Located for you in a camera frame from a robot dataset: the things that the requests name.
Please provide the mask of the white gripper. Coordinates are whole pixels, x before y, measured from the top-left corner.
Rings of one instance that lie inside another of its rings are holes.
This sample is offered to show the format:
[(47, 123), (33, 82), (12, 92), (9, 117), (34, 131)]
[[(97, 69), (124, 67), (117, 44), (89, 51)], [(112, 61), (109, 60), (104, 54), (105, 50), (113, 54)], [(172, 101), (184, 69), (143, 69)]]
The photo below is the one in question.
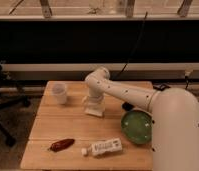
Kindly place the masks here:
[(88, 96), (84, 96), (82, 99), (82, 104), (84, 106), (84, 110), (89, 109), (89, 101), (93, 103), (99, 103), (99, 110), (101, 112), (105, 111), (105, 102), (103, 100), (103, 93), (97, 90), (90, 88), (88, 90)]

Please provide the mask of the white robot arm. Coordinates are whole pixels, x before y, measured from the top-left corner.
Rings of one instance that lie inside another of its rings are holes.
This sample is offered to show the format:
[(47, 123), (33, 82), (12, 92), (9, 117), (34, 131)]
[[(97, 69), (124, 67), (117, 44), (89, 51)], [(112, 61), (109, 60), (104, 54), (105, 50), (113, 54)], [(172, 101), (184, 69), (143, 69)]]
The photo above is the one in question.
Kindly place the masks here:
[(152, 171), (199, 171), (199, 101), (183, 88), (158, 91), (110, 79), (100, 67), (85, 77), (87, 103), (111, 95), (151, 114)]

